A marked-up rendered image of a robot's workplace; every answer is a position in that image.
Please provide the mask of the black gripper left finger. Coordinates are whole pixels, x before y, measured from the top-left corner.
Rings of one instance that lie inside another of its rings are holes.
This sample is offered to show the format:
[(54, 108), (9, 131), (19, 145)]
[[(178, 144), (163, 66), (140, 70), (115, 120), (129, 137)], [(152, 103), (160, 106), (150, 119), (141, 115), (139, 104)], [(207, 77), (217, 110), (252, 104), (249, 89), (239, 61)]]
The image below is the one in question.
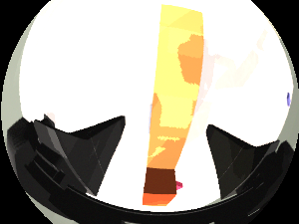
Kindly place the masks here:
[(37, 119), (33, 120), (33, 124), (40, 142), (64, 157), (66, 164), (86, 188), (86, 193), (97, 197), (115, 149), (121, 143), (126, 116), (117, 115), (102, 123), (70, 132)]

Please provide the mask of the pink rectangular block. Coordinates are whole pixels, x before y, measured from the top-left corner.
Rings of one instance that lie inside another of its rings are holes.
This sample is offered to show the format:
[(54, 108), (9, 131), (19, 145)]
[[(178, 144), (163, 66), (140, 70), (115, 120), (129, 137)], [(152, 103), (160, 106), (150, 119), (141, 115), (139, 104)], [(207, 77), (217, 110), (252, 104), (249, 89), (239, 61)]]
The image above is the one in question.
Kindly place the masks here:
[(181, 181), (176, 181), (176, 187), (177, 187), (176, 191), (178, 191), (178, 189), (180, 189), (180, 188), (184, 188), (184, 187), (182, 187)]

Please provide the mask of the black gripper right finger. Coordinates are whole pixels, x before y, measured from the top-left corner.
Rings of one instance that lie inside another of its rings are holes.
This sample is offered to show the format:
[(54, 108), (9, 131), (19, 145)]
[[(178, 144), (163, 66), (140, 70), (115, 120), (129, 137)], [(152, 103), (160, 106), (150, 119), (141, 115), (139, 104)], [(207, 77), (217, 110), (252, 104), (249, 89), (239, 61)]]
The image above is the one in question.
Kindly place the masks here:
[(279, 146), (278, 139), (253, 146), (213, 124), (207, 125), (206, 138), (217, 172), (221, 200), (235, 195), (235, 189), (249, 179), (264, 156)]

